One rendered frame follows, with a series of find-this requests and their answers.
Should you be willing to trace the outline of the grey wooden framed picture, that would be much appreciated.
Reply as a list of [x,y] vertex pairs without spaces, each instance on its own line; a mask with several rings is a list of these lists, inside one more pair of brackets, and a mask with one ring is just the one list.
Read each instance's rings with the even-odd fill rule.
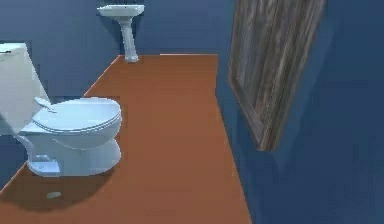
[[258,151],[279,144],[326,1],[235,1],[228,84]]

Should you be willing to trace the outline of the white toilet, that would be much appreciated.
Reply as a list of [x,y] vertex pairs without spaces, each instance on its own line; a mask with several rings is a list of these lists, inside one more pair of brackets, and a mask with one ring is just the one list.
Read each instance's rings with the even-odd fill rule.
[[52,103],[24,43],[0,43],[0,136],[26,149],[27,167],[43,177],[90,176],[121,158],[115,136],[121,107],[109,98]]

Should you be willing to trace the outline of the white pedestal sink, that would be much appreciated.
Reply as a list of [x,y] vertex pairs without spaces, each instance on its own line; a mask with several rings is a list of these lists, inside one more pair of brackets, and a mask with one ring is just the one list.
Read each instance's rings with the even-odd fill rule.
[[98,7],[101,16],[110,18],[119,23],[124,46],[124,57],[127,62],[137,62],[139,57],[136,52],[132,31],[132,20],[145,10],[142,4],[120,4]]

